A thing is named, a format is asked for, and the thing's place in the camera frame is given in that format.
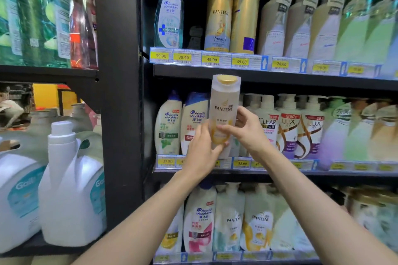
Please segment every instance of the human hand holding bottle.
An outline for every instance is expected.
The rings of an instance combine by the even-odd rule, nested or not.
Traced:
[[[228,144],[225,142],[214,149],[211,148],[209,120],[206,120],[196,128],[195,136],[189,143],[182,172],[200,182],[214,169],[220,153]]]
[[[261,162],[261,152],[272,149],[272,144],[264,134],[258,116],[245,107],[239,106],[236,115],[236,127],[231,125],[218,125],[217,129],[232,134],[249,151],[256,162]]]

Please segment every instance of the yellow bottle cap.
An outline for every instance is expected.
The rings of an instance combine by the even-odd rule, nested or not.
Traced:
[[[217,80],[224,85],[231,85],[238,81],[238,78],[236,76],[231,76],[231,75],[218,75]]]

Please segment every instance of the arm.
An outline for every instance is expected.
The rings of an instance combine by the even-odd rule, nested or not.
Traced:
[[[178,208],[212,171],[224,147],[225,144],[212,150],[209,124],[200,125],[189,144],[183,169],[73,265],[148,265]]]
[[[267,140],[258,117],[238,108],[234,135],[269,172],[325,265],[393,265],[398,257],[322,192]]]

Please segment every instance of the person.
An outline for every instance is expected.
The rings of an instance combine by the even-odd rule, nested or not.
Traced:
[[[238,108],[234,135],[261,163],[284,196],[324,265],[397,265],[398,257],[322,192],[267,140],[258,117]],[[148,265],[178,208],[214,168],[223,148],[211,149],[208,122],[196,130],[184,166],[135,212],[83,253],[73,265]]]

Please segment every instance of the hand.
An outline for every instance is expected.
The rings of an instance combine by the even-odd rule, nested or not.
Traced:
[[[220,153],[227,145],[228,142],[218,145],[213,150],[211,149],[209,120],[206,120],[196,128],[195,136],[189,143],[182,172],[198,178],[198,182],[201,181],[214,169]]]
[[[249,151],[256,162],[261,162],[260,152],[271,147],[271,143],[264,134],[258,116],[239,106],[236,115],[236,127],[231,125],[217,125],[217,129],[232,134]]]

